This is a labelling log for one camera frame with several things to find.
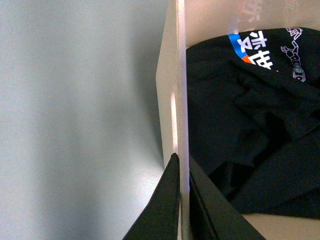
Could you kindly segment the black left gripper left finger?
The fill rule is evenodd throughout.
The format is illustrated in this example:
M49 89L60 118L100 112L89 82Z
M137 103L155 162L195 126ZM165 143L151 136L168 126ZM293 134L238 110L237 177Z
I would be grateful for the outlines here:
M142 213L123 237L125 240L176 240L180 210L180 161L170 160Z

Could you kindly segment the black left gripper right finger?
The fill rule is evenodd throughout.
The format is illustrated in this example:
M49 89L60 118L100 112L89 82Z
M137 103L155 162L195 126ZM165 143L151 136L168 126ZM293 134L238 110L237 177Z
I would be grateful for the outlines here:
M190 226L195 240L263 240L189 157Z

